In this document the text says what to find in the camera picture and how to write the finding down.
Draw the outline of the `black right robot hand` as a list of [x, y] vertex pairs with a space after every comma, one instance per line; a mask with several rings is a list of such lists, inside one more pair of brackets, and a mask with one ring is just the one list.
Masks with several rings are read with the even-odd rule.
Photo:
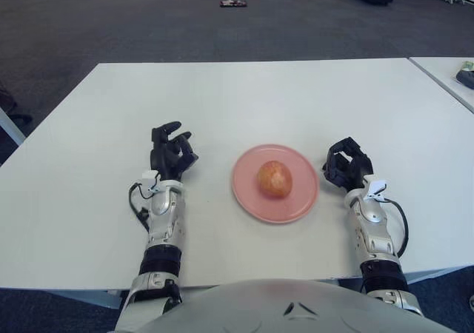
[[329, 148], [322, 169], [327, 181], [346, 192], [364, 188], [364, 176], [374, 174], [370, 158], [351, 137]]

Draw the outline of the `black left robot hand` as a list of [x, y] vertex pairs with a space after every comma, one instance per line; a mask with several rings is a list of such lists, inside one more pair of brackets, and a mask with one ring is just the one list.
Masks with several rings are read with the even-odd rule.
[[198, 160], [189, 143], [191, 132], [186, 131], [170, 138], [180, 127], [180, 121], [172, 121], [152, 129], [150, 168], [158, 171], [162, 181], [181, 181], [183, 173]]

